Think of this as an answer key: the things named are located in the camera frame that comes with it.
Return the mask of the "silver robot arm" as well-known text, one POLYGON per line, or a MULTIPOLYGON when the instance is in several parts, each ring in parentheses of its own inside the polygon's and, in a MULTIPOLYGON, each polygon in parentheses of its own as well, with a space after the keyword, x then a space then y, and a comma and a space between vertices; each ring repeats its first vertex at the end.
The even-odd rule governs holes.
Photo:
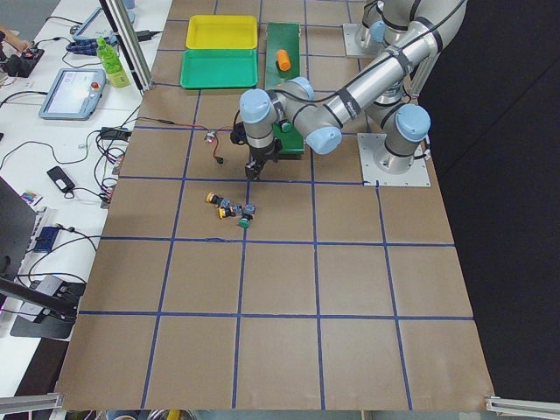
POLYGON ((451 43, 466 6, 465 1, 370 1, 354 43, 372 51, 374 59, 336 92, 318 100, 304 77, 244 92, 239 110, 250 151, 247 178, 259 179, 266 162, 277 160, 282 146, 275 125, 291 124, 315 153, 325 155, 340 144, 344 125, 361 114, 386 133, 374 154, 376 165, 386 173, 405 173, 431 119, 424 108, 404 101, 403 83, 451 43))
POLYGON ((425 158, 424 153, 416 152, 431 127, 425 108, 405 102, 403 83, 404 79, 395 82, 366 108, 366 115, 386 134, 382 146, 374 152, 374 161, 382 171, 394 175, 406 173, 425 158))

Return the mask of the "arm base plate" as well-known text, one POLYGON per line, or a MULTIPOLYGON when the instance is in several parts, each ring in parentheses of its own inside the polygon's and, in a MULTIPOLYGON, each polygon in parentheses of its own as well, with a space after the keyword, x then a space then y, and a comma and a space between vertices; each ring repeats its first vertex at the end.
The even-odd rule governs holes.
POLYGON ((359 133, 358 149, 364 186, 430 187, 426 161, 418 144, 408 157, 398 157, 386 148, 386 135, 359 133))
POLYGON ((372 58, 375 55, 369 28, 362 24, 343 24, 342 32, 347 57, 372 58))

